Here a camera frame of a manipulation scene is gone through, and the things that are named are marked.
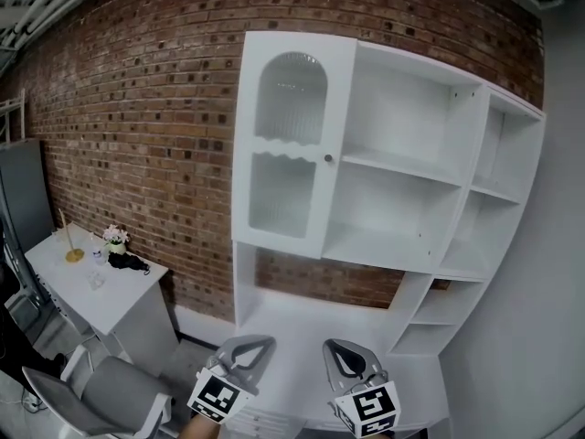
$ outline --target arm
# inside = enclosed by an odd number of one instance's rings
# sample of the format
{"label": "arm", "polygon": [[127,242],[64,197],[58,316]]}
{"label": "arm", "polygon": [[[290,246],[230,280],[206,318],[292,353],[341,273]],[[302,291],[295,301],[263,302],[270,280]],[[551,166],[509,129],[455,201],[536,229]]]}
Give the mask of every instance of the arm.
{"label": "arm", "polygon": [[198,414],[181,432],[178,439],[217,439],[219,424]]}

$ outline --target flower pot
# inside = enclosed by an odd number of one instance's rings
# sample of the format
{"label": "flower pot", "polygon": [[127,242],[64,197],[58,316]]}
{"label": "flower pot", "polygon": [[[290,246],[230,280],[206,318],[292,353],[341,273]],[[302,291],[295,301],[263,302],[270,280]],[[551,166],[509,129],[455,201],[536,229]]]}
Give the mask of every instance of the flower pot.
{"label": "flower pot", "polygon": [[119,253],[120,255],[124,255],[126,253],[126,244],[112,244],[110,242],[110,252]]}

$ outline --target flower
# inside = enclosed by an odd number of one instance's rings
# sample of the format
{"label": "flower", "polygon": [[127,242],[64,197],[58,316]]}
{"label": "flower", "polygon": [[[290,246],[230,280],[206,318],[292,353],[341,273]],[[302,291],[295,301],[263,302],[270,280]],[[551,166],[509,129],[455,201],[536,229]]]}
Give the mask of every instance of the flower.
{"label": "flower", "polygon": [[123,244],[130,240],[130,236],[127,231],[119,230],[115,224],[111,224],[103,232],[103,239],[111,244]]}

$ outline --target gray chair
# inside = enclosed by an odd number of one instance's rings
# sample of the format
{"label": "gray chair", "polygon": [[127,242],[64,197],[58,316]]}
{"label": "gray chair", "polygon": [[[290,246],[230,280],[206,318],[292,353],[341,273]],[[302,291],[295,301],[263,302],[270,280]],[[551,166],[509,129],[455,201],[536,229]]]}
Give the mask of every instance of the gray chair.
{"label": "gray chair", "polygon": [[89,351],[79,346],[60,380],[23,372],[47,407],[84,437],[149,439],[171,419],[170,390],[122,359],[108,357],[94,369]]}

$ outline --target gray wall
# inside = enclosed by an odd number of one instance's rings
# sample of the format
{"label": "gray wall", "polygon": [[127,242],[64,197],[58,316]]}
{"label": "gray wall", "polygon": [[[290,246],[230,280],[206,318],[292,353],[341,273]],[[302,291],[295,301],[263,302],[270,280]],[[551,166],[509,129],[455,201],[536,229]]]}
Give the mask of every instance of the gray wall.
{"label": "gray wall", "polygon": [[585,0],[543,16],[537,178],[498,274],[441,354],[455,439],[541,438],[585,407]]}

